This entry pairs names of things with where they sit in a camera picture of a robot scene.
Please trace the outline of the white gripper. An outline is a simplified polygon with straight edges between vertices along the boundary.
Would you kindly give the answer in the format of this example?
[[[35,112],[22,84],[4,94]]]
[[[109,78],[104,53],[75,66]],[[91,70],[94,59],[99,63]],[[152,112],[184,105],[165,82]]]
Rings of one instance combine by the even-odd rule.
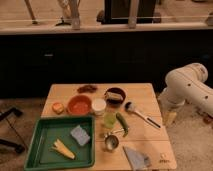
[[[175,94],[171,89],[165,88],[158,96],[158,102],[162,114],[167,115],[165,125],[171,125],[177,116],[176,112],[184,105],[184,99]]]

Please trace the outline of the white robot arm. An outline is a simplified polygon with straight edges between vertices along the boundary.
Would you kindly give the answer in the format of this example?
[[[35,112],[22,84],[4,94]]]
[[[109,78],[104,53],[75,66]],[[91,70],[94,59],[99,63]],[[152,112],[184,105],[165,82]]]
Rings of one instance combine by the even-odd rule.
[[[186,101],[213,117],[213,88],[205,84],[208,78],[206,67],[191,63],[167,73],[166,87],[158,96],[163,125],[170,125]]]

